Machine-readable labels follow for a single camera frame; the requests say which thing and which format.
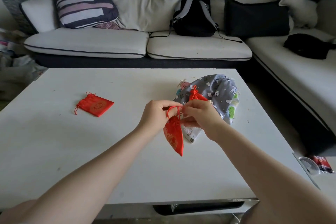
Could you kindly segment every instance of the dark sofa base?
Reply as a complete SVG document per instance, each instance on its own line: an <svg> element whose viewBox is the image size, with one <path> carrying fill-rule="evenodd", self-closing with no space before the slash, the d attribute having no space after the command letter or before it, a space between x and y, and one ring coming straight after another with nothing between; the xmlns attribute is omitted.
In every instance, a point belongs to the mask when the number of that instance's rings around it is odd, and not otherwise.
<svg viewBox="0 0 336 224"><path fill-rule="evenodd" d="M65 68L237 68L246 61L94 58L36 53L33 58L45 67Z"/></svg>
<svg viewBox="0 0 336 224"><path fill-rule="evenodd" d="M325 128L255 58L245 62L244 66L238 67L237 70L245 82L252 82L258 84L261 89L267 89L267 96L299 133L308 155L336 156L336 137L333 132Z"/></svg>

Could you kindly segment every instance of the red package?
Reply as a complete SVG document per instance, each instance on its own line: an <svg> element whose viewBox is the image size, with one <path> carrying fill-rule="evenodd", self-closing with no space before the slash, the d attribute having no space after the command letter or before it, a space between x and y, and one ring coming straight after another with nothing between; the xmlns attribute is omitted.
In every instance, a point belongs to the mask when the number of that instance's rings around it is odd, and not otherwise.
<svg viewBox="0 0 336 224"><path fill-rule="evenodd" d="M322 172L331 174L335 173L331 169L331 166L325 157L312 156L310 159L312 159L318 165Z"/></svg>
<svg viewBox="0 0 336 224"><path fill-rule="evenodd" d="M206 99L205 97L203 97L201 94L198 93L198 90L196 90L196 88L197 88L196 85L192 87L192 90L190 91L189 101L194 99L208 101L208 99Z"/></svg>
<svg viewBox="0 0 336 224"><path fill-rule="evenodd" d="M77 115L78 108L91 113L94 116L100 117L106 112L114 102L98 97L96 94L86 92L86 98L79 101L75 108L75 115Z"/></svg>
<svg viewBox="0 0 336 224"><path fill-rule="evenodd" d="M182 129L180 125L180 107L178 106L173 106L170 107L167 111L167 117L170 109L177 107L177 115L172 116L167 124L165 125L163 129L163 133L165 134L166 140L168 143L170 143L171 147L181 155L183 156L183 134L182 134Z"/></svg>

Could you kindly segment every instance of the sofa seat cushion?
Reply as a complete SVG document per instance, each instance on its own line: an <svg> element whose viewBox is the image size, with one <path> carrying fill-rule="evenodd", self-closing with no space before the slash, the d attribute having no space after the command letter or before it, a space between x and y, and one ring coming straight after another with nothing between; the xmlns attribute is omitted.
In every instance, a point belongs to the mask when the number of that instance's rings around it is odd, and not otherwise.
<svg viewBox="0 0 336 224"><path fill-rule="evenodd" d="M59 28L29 37L24 46L46 54L136 59L146 55L148 38L135 30Z"/></svg>
<svg viewBox="0 0 336 224"><path fill-rule="evenodd" d="M313 35L323 41L333 39L318 29L295 28L291 34L297 33ZM287 36L253 37L246 44L256 60L336 134L336 51L330 50L325 60L309 59L283 47L286 39Z"/></svg>
<svg viewBox="0 0 336 224"><path fill-rule="evenodd" d="M168 31L154 32L151 36L165 36ZM227 39L240 40L237 37ZM150 38L148 55L154 59L249 60L252 51L245 43L222 39L218 32L211 37L181 36L171 32L168 37Z"/></svg>

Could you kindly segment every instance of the forearm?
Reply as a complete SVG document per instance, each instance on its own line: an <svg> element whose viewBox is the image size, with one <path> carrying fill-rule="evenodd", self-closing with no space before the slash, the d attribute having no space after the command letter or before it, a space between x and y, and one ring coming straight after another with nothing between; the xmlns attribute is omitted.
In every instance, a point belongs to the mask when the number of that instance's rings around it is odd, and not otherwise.
<svg viewBox="0 0 336 224"><path fill-rule="evenodd" d="M335 206L320 190L229 125L218 125L213 137L280 223L321 223L320 216L336 223Z"/></svg>
<svg viewBox="0 0 336 224"><path fill-rule="evenodd" d="M141 129L135 129L50 188L23 216L21 222L91 223L149 140Z"/></svg>

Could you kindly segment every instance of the left hand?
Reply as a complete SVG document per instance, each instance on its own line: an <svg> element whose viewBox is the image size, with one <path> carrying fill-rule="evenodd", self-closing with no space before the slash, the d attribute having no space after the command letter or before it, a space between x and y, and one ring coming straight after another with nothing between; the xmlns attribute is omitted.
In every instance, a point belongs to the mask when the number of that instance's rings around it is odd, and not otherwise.
<svg viewBox="0 0 336 224"><path fill-rule="evenodd" d="M169 118L166 116L167 110L171 106L180 106L183 104L169 101L169 100L152 100L143 111L141 120L137 126L138 129L143 130L148 137L156 136L162 130ZM177 108L173 108L169 112L169 117L177 114Z"/></svg>

